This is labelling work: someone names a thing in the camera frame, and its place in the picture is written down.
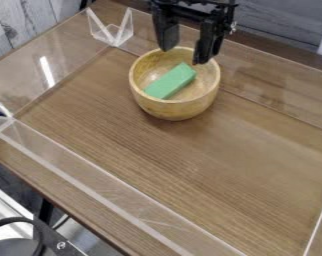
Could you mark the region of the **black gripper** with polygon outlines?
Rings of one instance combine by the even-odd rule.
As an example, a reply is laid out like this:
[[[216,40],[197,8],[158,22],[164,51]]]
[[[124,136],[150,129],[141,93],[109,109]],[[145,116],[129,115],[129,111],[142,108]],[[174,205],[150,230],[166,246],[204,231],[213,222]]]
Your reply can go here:
[[[236,0],[149,0],[156,39],[160,49],[166,52],[178,43],[178,19],[198,22],[200,38],[196,41],[192,64],[205,64],[220,51],[224,31],[236,30],[233,21]]]

